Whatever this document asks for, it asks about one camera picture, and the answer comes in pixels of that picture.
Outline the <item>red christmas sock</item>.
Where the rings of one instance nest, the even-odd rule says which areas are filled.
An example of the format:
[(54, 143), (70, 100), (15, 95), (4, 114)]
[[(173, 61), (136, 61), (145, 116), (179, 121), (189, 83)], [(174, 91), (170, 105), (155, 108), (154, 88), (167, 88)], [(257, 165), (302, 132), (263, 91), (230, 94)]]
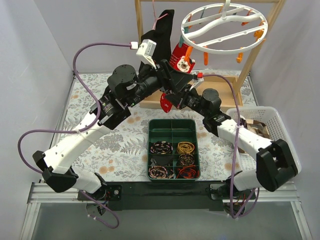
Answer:
[(190, 57), (188, 58), (188, 60), (185, 60), (188, 47), (189, 46), (185, 43), (183, 43), (181, 47), (179, 47), (179, 44), (177, 44), (171, 54), (169, 64), (175, 70), (189, 74), (193, 70), (196, 61), (194, 59), (191, 59)]
[(160, 97), (160, 107), (165, 113), (169, 113), (172, 109), (173, 104), (166, 99), (166, 94), (162, 93)]

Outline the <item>brown beige striped sock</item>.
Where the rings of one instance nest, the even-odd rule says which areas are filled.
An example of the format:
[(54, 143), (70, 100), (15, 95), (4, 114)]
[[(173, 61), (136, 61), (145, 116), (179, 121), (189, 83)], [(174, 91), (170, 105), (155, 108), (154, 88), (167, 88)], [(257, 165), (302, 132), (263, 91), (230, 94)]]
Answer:
[(247, 124), (247, 129), (263, 138), (271, 138), (267, 125), (264, 122), (253, 120), (252, 123)]

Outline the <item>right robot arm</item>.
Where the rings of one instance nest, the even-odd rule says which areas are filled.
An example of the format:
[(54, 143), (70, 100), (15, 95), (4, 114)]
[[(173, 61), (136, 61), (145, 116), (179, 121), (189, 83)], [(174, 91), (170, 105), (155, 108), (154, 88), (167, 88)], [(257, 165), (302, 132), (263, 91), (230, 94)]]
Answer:
[(234, 142), (256, 162), (253, 170), (241, 171), (226, 186), (227, 195), (237, 199), (245, 190), (263, 187), (274, 192), (301, 172), (289, 144), (283, 139), (270, 140), (240, 127), (229, 115), (221, 111), (221, 99), (215, 89), (207, 88), (202, 95), (195, 89), (171, 93), (165, 99), (178, 109), (185, 107), (204, 118), (204, 127), (215, 136)]

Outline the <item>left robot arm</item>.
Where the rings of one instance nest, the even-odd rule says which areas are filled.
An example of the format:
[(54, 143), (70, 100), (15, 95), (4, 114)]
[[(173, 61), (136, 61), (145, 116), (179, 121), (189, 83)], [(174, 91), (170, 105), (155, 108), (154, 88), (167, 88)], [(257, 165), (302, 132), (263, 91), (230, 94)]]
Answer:
[(66, 136), (46, 151), (33, 154), (44, 181), (56, 193), (76, 188), (86, 191), (95, 200), (103, 199), (107, 191), (102, 177), (72, 167), (73, 162), (127, 119), (131, 115), (131, 107), (158, 90), (167, 94), (181, 93), (194, 78), (190, 73), (175, 70), (165, 59), (155, 68), (144, 65), (144, 70), (144, 76), (138, 76), (133, 66), (118, 66), (107, 79), (108, 85), (98, 103), (76, 126), (76, 133)]

